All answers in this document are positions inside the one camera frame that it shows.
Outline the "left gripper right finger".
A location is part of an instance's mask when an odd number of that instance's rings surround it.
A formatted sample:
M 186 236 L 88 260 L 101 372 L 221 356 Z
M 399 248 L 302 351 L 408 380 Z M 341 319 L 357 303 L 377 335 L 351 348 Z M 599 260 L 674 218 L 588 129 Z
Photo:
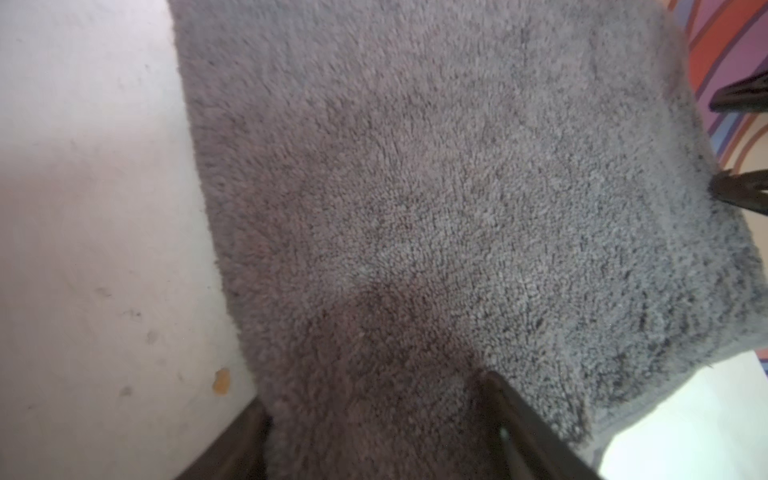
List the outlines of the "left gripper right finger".
M 600 479 L 503 376 L 483 371 L 477 385 L 491 459 L 501 479 Z

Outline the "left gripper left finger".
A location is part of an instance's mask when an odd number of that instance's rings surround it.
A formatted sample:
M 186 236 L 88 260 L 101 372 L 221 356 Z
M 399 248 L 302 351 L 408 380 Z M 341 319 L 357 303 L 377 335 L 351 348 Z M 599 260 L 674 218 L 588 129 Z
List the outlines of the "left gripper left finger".
M 254 398 L 177 480 L 264 480 L 270 416 Z

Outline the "grey fluffy towel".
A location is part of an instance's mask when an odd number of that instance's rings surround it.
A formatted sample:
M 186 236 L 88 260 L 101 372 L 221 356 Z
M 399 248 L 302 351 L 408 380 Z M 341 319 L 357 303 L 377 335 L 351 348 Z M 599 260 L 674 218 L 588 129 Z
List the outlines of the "grey fluffy towel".
M 257 388 L 224 477 L 501 479 L 489 403 L 589 472 L 767 280 L 656 1 L 173 1 Z

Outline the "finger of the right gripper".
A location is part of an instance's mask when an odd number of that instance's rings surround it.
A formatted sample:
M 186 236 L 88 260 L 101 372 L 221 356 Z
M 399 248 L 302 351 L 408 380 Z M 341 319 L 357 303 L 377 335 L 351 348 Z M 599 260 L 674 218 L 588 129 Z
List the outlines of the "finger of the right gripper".
M 713 112 L 766 113 L 767 72 L 761 72 L 717 90 L 709 102 Z
M 767 216 L 767 184 L 766 169 L 740 174 L 724 170 L 712 178 L 709 192 L 715 200 Z

